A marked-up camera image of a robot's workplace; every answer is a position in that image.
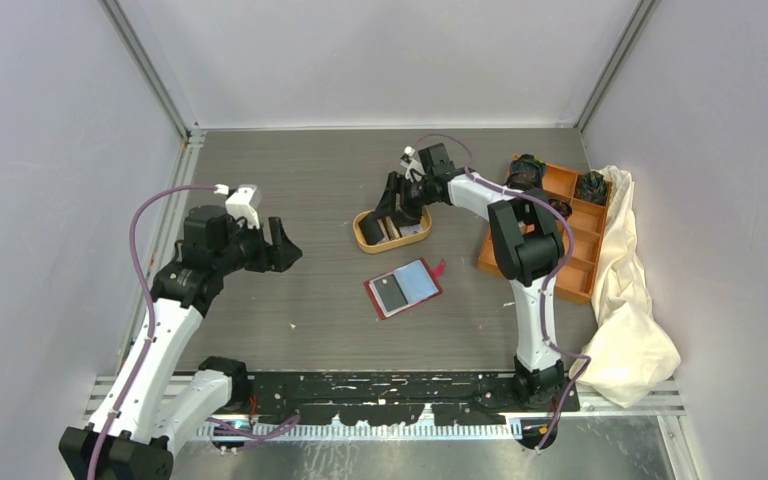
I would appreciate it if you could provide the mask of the orange oval card tray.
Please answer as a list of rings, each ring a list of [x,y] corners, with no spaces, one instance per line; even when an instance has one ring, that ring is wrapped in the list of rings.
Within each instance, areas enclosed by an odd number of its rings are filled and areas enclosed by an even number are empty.
[[[395,223],[388,218],[386,223],[388,227],[388,232],[390,234],[390,240],[389,241],[382,241],[381,243],[377,245],[367,245],[363,241],[363,237],[361,235],[360,229],[358,227],[359,221],[368,213],[370,213],[371,210],[368,211],[362,211],[359,213],[352,221],[352,229],[353,233],[356,239],[356,242],[358,244],[358,247],[368,254],[378,254],[383,253],[389,250],[393,250],[396,248],[404,247],[407,245],[415,244],[418,242],[421,242],[425,240],[432,228],[432,216],[431,212],[428,207],[424,207],[422,211],[422,216],[420,218],[420,221],[418,224],[421,224],[425,227],[426,231],[422,235],[414,235],[409,237],[402,237],[399,234],[398,228]]]

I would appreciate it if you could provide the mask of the black credit card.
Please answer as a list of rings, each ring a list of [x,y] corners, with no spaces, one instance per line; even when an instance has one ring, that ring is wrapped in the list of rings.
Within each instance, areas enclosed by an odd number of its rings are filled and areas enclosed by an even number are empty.
[[[397,311],[408,304],[407,298],[393,274],[376,280],[374,285],[380,298],[382,310],[387,314]]]

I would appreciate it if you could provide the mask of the red card holder wallet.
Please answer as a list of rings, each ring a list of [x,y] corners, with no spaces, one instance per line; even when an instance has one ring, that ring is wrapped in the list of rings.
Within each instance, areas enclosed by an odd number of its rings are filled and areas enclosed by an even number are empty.
[[[387,320],[406,310],[410,310],[443,293],[439,279],[445,273],[446,261],[440,260],[435,265],[430,265],[424,258],[416,259],[393,270],[377,275],[364,283],[379,320]],[[384,276],[393,274],[398,280],[404,292],[408,304],[390,314],[382,310],[380,298],[374,282]]]

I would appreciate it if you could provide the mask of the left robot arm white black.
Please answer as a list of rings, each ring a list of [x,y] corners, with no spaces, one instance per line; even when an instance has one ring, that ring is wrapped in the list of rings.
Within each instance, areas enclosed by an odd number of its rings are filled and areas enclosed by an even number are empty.
[[[204,360],[184,390],[163,400],[175,367],[227,276],[280,273],[302,251],[278,217],[256,226],[224,207],[193,208],[172,260],[154,277],[140,338],[111,390],[82,428],[67,428],[58,449],[76,479],[168,479],[175,459],[209,417],[245,409],[252,397],[245,363]]]

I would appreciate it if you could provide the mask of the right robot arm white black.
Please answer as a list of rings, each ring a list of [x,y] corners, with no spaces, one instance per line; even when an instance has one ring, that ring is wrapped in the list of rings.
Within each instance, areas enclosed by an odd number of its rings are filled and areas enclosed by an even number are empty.
[[[567,383],[563,361],[554,348],[555,277],[566,257],[558,223],[562,215],[543,189],[544,169],[527,157],[511,165],[504,184],[492,182],[470,167],[458,167],[446,146],[401,156],[403,172],[388,174],[376,207],[357,219],[363,246],[391,243],[406,229],[421,225],[429,205],[443,203],[486,220],[497,269],[511,285],[517,318],[513,396],[537,411]]]

